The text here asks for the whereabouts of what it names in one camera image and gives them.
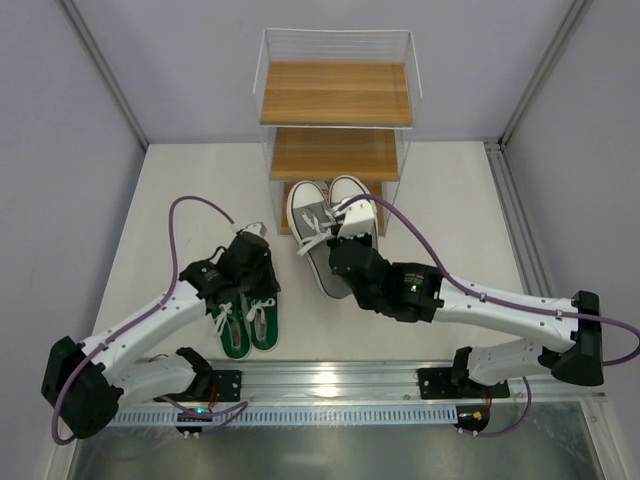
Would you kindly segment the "green sneaker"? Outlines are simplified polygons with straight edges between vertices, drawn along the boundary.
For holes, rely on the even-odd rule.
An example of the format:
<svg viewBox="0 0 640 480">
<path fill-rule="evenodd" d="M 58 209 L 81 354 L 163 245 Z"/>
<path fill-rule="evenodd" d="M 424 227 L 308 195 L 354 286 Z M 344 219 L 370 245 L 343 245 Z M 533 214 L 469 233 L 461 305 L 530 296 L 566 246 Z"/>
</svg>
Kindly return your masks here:
<svg viewBox="0 0 640 480">
<path fill-rule="evenodd" d="M 232 360 L 244 359 L 250 352 L 251 342 L 240 301 L 220 304 L 211 315 L 225 355 Z"/>
<path fill-rule="evenodd" d="M 277 295 L 258 298 L 247 297 L 245 319 L 253 346 L 263 352 L 273 350 L 279 340 Z"/>
</svg>

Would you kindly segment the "grey sneaker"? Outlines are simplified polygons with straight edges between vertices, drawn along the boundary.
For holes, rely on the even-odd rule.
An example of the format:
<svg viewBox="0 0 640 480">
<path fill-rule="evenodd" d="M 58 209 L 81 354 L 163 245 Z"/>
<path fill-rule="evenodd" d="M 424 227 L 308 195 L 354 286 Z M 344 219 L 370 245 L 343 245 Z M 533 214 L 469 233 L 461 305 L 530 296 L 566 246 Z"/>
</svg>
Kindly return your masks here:
<svg viewBox="0 0 640 480">
<path fill-rule="evenodd" d="M 300 181 L 289 191 L 286 217 L 298 244 L 297 255 L 307 260 L 320 291 L 330 299 L 342 300 L 351 295 L 345 282 L 334 274 L 329 265 L 333 238 L 333 220 L 321 188 L 311 181 Z"/>
<path fill-rule="evenodd" d="M 367 213 L 373 215 L 373 223 L 368 235 L 363 232 L 357 236 L 357 239 L 363 243 L 371 246 L 373 249 L 378 249 L 378 221 L 377 221 L 377 207 L 373 201 L 359 200 L 349 207 L 339 211 L 338 207 L 347 200 L 354 196 L 370 194 L 366 185 L 358 178 L 350 175 L 342 175 L 335 178 L 329 186 L 329 205 L 332 211 L 335 223 L 337 227 L 334 228 L 336 233 L 339 233 L 347 218 L 347 212 L 349 209 L 356 210 L 359 207 L 363 207 Z"/>
</svg>

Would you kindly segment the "white wire wooden shoe shelf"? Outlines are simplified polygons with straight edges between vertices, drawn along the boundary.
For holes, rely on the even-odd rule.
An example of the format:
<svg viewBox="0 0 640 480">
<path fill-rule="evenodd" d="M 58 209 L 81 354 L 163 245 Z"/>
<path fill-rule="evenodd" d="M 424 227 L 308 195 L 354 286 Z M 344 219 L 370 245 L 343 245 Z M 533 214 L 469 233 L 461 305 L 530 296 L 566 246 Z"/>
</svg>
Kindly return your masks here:
<svg viewBox="0 0 640 480">
<path fill-rule="evenodd" d="M 269 28 L 253 95 L 279 234 L 300 180 L 349 174 L 395 201 L 423 97 L 411 31 Z"/>
</svg>

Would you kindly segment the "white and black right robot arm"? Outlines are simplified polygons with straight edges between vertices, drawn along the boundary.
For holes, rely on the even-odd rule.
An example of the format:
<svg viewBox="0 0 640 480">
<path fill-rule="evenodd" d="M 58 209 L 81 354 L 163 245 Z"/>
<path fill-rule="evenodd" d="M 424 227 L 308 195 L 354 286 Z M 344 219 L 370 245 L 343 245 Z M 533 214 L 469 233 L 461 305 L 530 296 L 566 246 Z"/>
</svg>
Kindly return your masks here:
<svg viewBox="0 0 640 480">
<path fill-rule="evenodd" d="M 577 386 L 604 382 L 600 299 L 593 292 L 557 299 L 486 288 L 446 278 L 433 266 L 391 263 L 364 238 L 331 241 L 329 267 L 363 310 L 404 323 L 460 323 L 514 336 L 456 351 L 451 382 L 461 393 L 545 372 Z"/>
</svg>

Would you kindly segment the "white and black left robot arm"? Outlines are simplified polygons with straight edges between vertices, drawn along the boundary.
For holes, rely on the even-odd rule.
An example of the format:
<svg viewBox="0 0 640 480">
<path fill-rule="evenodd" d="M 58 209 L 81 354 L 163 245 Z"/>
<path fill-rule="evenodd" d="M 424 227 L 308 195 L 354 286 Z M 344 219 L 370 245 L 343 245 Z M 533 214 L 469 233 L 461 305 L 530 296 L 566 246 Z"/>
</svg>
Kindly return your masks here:
<svg viewBox="0 0 640 480">
<path fill-rule="evenodd" d="M 238 346 L 246 332 L 239 319 L 242 296 L 273 296 L 279 285 L 261 223 L 241 229 L 216 261 L 188 265 L 168 292 L 116 326 L 76 342 L 65 336 L 49 353 L 41 393 L 75 439 L 107 426 L 119 410 L 169 396 L 207 396 L 215 372 L 193 348 L 158 361 L 141 357 L 183 327 L 210 317 L 217 334 Z"/>
</svg>

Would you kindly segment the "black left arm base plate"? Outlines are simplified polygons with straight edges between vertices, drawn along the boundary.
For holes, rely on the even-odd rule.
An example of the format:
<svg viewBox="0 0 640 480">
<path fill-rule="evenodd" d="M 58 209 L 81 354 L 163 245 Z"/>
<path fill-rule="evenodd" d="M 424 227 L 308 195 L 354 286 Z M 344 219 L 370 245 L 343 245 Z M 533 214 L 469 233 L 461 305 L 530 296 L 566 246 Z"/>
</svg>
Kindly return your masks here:
<svg viewBox="0 0 640 480">
<path fill-rule="evenodd" d="M 204 398 L 209 403 L 239 402 L 241 389 L 241 370 L 215 370 L 205 388 Z"/>
</svg>

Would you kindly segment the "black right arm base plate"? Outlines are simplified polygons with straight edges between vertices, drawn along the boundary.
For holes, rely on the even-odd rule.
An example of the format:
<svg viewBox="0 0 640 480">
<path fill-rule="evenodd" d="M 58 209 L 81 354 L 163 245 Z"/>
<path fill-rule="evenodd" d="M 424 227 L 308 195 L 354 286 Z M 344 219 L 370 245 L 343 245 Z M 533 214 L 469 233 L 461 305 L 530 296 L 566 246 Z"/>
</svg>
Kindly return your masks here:
<svg viewBox="0 0 640 480">
<path fill-rule="evenodd" d="M 458 367 L 429 367 L 417 370 L 420 397 L 438 399 L 509 398 L 507 381 L 492 386 L 481 385 L 469 379 L 468 372 Z"/>
</svg>

